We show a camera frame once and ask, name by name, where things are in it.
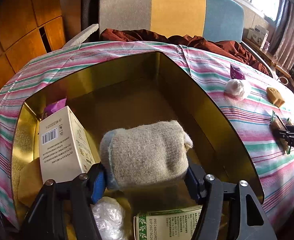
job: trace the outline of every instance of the brown cloth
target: brown cloth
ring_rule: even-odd
[[[105,29],[100,34],[101,41],[157,41],[175,45],[185,45],[196,49],[202,49],[213,52],[244,64],[247,64],[260,72],[268,75],[266,67],[254,58],[247,49],[236,41],[207,41],[201,36],[179,36],[174,35],[166,38],[155,32],[148,30],[118,31],[114,29]]]

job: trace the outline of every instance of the crumpled plastic bag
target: crumpled plastic bag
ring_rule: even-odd
[[[127,240],[123,220],[125,210],[110,197],[102,197],[91,210],[102,240]]]
[[[225,87],[228,94],[233,95],[239,100],[244,100],[252,90],[251,84],[246,79],[230,79]]]

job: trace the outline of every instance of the cardboard packaging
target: cardboard packaging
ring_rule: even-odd
[[[39,153],[43,183],[73,180],[96,163],[85,130],[68,106],[40,122]]]
[[[134,217],[135,240],[190,240],[202,206],[141,213]]]
[[[247,38],[256,43],[260,49],[263,49],[268,37],[268,30],[260,25],[256,25],[254,30],[249,30]]]

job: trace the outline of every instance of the gold tin box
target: gold tin box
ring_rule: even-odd
[[[248,181],[263,202],[254,165],[230,122],[176,63],[163,53],[150,52],[87,67],[26,99],[14,134],[11,163],[14,205],[20,223],[27,207],[17,197],[19,173],[39,156],[38,129],[44,107],[62,98],[67,98],[67,105],[84,126],[95,160],[99,160],[99,143],[109,130],[177,120],[194,143],[188,151],[193,161],[222,181]],[[133,213],[195,205],[183,181],[157,189],[153,201],[151,194],[128,193]]]

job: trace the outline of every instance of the wall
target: wall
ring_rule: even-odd
[[[66,40],[80,32],[80,0],[60,0]]]
[[[267,41],[271,41],[273,33],[275,31],[275,27],[264,20],[261,16],[256,14],[254,11],[249,9],[248,7],[242,5],[244,9],[244,32],[243,32],[243,39],[247,38],[248,30],[255,28],[256,25],[260,25],[263,28],[269,31]]]

